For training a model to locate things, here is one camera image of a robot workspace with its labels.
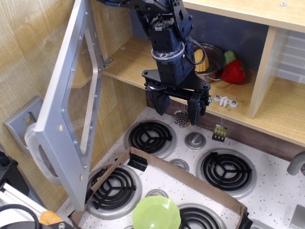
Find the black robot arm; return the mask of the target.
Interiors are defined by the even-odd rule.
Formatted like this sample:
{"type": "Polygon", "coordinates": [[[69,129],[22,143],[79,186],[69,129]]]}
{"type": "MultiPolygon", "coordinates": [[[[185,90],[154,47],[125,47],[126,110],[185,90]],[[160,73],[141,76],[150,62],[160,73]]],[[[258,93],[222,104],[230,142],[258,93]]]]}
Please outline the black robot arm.
{"type": "Polygon", "coordinates": [[[152,44],[156,70],[144,70],[145,89],[154,109],[163,115],[170,98],[188,105],[188,117],[196,125],[211,102],[210,84],[198,77],[195,67],[207,59],[205,51],[195,58],[194,46],[202,45],[190,37],[193,17],[181,0],[104,0],[103,4],[136,10],[143,30],[152,44]]]}

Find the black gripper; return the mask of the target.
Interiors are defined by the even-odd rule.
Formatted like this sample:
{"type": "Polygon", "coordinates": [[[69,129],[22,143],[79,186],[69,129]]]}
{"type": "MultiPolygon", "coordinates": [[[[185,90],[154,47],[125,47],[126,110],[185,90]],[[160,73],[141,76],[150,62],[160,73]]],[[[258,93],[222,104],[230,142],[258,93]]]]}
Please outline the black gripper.
{"type": "Polygon", "coordinates": [[[201,45],[194,51],[190,42],[180,43],[177,49],[161,51],[152,49],[156,70],[144,70],[145,88],[153,108],[163,115],[170,106],[170,96],[187,101],[191,125],[204,116],[206,105],[211,102],[209,83],[199,78],[195,68],[206,63],[206,53],[201,45]]]}

